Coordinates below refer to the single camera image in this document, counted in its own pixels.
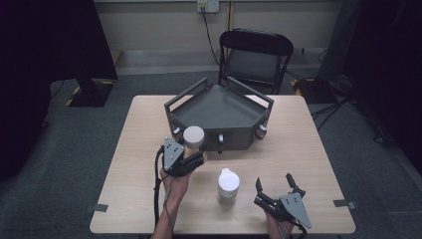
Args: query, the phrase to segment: table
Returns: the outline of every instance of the table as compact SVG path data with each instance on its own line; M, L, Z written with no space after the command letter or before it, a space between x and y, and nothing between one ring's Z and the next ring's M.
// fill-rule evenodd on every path
M153 187L156 152L171 136L164 104L173 96L138 96L132 101L99 204L91 223L94 233L150 234L154 229ZM261 178L272 198L286 194L289 172L307 192L304 197L313 225L309 233L352 233L347 207L335 207L342 192L320 141L308 107L299 96L270 96L275 100L268 133L248 150L208 152L208 161L191 175L180 205L176 234L266 234L266 216L254 204L255 182ZM217 180L228 167L241 180L234 200L218 195ZM164 190L160 191L160 210Z

